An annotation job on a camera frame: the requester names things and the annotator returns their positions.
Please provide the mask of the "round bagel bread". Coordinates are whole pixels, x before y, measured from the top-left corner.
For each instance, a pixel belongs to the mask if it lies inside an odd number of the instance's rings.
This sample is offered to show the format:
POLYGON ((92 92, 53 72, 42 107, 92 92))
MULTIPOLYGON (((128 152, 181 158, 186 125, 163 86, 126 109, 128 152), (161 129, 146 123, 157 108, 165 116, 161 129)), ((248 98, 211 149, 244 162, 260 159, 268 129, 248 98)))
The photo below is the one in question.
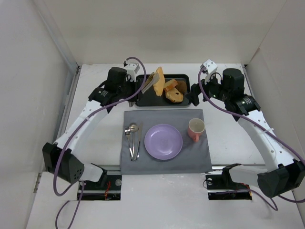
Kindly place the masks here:
POLYGON ((165 97, 173 103, 180 103, 183 101, 183 94, 175 87, 167 91, 165 97))

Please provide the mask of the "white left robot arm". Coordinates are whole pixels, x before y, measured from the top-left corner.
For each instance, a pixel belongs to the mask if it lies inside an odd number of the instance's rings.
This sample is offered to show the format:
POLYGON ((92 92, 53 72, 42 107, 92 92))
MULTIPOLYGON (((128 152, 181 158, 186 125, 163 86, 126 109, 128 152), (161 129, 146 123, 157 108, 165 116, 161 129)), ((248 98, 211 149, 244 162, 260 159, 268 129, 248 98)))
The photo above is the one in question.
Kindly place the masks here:
POLYGON ((79 156, 83 143, 97 124, 119 101, 129 101, 136 92, 135 76, 138 63, 112 67, 106 81, 89 95, 85 107, 74 123, 54 143, 46 143, 42 154, 46 170, 70 184, 79 180, 101 183, 106 171, 91 163, 81 162, 79 156))

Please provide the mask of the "pink mug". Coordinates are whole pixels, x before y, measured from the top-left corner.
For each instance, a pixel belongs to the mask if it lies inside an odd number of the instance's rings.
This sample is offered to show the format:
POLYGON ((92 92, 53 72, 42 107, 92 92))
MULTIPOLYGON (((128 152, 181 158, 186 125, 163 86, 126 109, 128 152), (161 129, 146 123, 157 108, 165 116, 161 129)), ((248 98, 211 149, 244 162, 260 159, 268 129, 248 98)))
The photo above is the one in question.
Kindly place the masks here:
POLYGON ((193 118, 188 123, 187 134, 195 142, 199 142, 200 136, 205 130, 205 123, 202 119, 193 118))

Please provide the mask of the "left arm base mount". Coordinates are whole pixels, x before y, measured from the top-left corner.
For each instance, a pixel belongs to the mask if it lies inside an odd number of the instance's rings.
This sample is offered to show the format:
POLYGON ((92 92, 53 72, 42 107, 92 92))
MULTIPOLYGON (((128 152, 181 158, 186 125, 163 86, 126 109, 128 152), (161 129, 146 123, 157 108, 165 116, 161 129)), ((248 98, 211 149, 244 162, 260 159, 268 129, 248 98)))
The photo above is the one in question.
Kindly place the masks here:
POLYGON ((81 200, 87 201, 117 201, 121 200, 121 175, 108 175, 105 183, 100 186, 97 183, 86 181, 81 200))

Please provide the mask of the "dark brown bread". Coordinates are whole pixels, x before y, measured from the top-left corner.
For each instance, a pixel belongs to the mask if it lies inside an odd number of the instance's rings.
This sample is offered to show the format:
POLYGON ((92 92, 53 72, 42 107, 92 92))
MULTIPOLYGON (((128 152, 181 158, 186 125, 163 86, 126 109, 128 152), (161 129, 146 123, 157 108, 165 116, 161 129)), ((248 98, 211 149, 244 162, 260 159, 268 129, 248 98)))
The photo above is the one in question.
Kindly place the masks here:
POLYGON ((178 84, 176 86, 176 89, 181 92, 182 94, 187 93, 187 84, 185 81, 178 81, 178 84))

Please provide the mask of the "metal tongs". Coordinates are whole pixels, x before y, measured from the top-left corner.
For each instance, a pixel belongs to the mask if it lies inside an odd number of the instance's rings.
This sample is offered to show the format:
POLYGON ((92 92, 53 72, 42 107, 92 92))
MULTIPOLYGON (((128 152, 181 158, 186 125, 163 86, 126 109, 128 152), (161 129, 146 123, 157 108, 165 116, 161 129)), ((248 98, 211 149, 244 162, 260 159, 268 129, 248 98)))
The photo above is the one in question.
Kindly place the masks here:
POLYGON ((143 85, 141 91, 131 100, 128 101, 129 107, 133 107, 141 98, 144 93, 146 93, 155 83, 159 81, 158 73, 151 73, 150 76, 145 80, 145 84, 143 85))

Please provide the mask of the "purple plate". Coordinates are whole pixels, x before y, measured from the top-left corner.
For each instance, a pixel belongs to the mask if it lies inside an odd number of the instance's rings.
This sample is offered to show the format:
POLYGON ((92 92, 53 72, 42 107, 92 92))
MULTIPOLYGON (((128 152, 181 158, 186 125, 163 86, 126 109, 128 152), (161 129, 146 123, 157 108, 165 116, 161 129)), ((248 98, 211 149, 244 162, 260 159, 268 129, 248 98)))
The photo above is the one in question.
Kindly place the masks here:
POLYGON ((144 138, 144 146, 150 156, 158 160, 176 157, 183 146, 181 133, 172 125, 159 124, 151 127, 144 138))

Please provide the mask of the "silver knife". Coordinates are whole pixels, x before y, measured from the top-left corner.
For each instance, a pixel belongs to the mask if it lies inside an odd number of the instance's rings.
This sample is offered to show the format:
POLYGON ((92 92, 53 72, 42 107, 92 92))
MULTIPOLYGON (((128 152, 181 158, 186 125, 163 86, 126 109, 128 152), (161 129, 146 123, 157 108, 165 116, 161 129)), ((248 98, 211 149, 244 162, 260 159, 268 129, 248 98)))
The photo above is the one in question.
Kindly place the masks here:
POLYGON ((141 138, 142 138, 142 127, 143 127, 143 122, 140 123, 140 126, 138 128, 138 144, 137 144, 137 148, 136 148, 136 152, 135 152, 135 157, 134 160, 137 161, 138 159, 138 154, 139 154, 139 148, 140 148, 140 143, 141 143, 141 138))

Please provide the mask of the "grey cloth placemat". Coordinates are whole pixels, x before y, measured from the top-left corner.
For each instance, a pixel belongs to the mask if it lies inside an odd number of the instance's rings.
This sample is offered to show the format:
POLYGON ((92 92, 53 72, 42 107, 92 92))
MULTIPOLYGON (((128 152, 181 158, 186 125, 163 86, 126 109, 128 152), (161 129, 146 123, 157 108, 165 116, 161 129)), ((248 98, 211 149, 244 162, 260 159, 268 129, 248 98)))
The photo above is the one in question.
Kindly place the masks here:
MULTIPOLYGON (((137 161, 130 160, 128 141, 122 137, 120 169, 123 175, 151 175, 151 174, 186 174, 206 173, 212 170, 208 139, 206 132, 195 143, 187 134, 188 123, 193 118, 204 120, 201 109, 178 110, 138 110, 124 112, 124 126, 136 123, 142 127, 142 138, 137 161), (170 160, 158 160, 148 154, 144 146, 147 131, 159 124, 175 127, 182 135, 183 146, 180 153, 170 160)), ((135 136, 135 152, 138 144, 138 132, 135 136)))

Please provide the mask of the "long golden bread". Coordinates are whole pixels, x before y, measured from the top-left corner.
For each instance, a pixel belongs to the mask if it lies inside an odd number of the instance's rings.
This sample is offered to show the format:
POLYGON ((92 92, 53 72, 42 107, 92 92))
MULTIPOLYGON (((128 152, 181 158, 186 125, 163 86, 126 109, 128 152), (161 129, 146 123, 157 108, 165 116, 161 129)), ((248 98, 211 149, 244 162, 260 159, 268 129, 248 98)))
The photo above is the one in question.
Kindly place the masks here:
POLYGON ((155 94, 157 96, 162 96, 163 88, 165 84, 165 78, 162 67, 157 68, 157 70, 154 73, 153 79, 154 79, 153 89, 155 91, 155 94))

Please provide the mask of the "silver fork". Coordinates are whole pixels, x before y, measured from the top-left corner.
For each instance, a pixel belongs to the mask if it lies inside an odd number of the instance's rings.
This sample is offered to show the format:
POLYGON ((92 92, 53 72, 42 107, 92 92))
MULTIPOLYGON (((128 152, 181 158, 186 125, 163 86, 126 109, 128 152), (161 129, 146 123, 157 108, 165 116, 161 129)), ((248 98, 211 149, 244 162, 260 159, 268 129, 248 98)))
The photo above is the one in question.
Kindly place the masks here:
POLYGON ((130 132, 130 128, 128 126, 124 127, 124 133, 125 133, 125 136, 126 136, 127 141, 128 141, 128 149, 129 149, 129 154, 130 154, 130 160, 133 161, 133 151, 132 151, 131 145, 130 145, 131 132, 130 132))

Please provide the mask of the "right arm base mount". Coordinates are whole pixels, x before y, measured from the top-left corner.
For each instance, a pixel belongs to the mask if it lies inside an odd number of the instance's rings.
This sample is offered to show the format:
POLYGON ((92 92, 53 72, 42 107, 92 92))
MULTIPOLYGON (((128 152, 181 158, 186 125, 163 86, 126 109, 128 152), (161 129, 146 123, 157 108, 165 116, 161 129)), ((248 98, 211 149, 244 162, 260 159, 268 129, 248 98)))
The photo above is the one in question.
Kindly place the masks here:
POLYGON ((203 185, 209 200, 252 200, 250 191, 241 191, 248 189, 248 185, 225 180, 222 174, 207 174, 203 185))

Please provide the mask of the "silver spoon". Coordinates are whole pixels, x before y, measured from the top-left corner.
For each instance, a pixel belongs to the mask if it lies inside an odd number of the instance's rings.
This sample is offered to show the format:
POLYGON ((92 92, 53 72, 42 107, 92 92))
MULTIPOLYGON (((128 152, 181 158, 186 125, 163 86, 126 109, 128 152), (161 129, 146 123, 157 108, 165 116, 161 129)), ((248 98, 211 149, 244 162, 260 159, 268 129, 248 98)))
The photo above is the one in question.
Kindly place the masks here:
POLYGON ((138 131, 138 125, 136 123, 130 123, 129 129, 132 133, 132 161, 135 155, 135 133, 138 131))

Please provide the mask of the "orange bread slice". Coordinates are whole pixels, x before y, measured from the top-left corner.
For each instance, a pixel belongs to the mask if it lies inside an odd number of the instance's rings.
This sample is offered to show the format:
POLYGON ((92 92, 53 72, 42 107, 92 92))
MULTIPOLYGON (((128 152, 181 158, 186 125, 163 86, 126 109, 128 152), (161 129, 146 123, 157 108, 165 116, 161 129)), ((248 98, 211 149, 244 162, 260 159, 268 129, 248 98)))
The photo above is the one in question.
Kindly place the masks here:
POLYGON ((165 92, 168 92, 169 90, 173 89, 177 85, 178 85, 178 82, 175 79, 171 79, 164 84, 163 89, 165 90, 165 92))

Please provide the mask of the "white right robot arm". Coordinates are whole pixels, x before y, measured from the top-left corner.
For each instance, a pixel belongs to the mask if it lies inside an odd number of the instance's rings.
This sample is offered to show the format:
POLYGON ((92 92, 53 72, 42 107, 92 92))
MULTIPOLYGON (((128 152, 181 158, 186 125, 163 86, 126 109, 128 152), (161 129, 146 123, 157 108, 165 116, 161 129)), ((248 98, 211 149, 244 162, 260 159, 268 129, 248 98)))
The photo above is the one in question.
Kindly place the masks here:
POLYGON ((223 71, 221 80, 217 80, 216 69, 201 67, 198 83, 191 86, 186 95, 195 106, 199 104, 199 94, 203 100, 212 98, 224 102, 222 112, 230 114, 250 136, 261 154, 265 169, 246 168, 242 164, 232 164, 223 168, 222 180, 227 189, 234 183, 245 183, 258 187, 269 197, 281 197, 283 193, 300 186, 305 178, 305 161, 290 146, 280 140, 264 119, 258 102, 244 93, 244 75, 235 68, 223 71))

